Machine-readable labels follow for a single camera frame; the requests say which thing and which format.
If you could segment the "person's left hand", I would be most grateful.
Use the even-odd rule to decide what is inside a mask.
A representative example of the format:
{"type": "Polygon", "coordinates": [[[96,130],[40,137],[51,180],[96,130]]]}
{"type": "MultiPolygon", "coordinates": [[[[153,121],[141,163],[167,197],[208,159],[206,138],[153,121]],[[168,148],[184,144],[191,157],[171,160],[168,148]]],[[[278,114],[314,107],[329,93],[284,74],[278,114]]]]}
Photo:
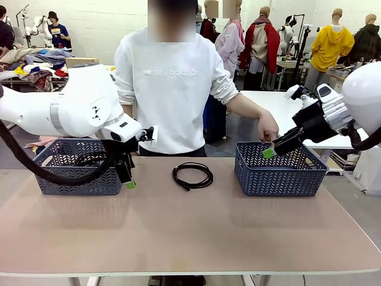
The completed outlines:
{"type": "Polygon", "coordinates": [[[258,122],[258,134],[262,142],[273,142],[279,133],[279,127],[270,112],[261,112],[258,122]]]}

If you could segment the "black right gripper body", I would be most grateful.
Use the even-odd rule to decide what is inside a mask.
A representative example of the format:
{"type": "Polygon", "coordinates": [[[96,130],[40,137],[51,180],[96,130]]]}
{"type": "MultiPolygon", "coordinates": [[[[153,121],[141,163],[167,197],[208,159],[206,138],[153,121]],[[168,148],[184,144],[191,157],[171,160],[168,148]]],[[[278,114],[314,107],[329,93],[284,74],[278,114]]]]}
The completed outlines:
{"type": "Polygon", "coordinates": [[[310,140],[319,143],[338,135],[326,122],[320,106],[303,108],[293,116],[292,120],[301,130],[299,136],[301,142],[310,140]]]}

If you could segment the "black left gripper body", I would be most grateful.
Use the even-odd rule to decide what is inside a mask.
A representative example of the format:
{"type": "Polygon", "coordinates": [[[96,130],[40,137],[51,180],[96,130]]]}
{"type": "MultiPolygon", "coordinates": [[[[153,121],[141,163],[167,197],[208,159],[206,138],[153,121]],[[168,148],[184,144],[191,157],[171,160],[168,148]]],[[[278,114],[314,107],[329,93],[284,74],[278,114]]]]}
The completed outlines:
{"type": "Polygon", "coordinates": [[[126,164],[133,164],[132,154],[138,151],[139,144],[136,139],[130,139],[127,142],[115,143],[115,160],[123,161],[126,164]]]}

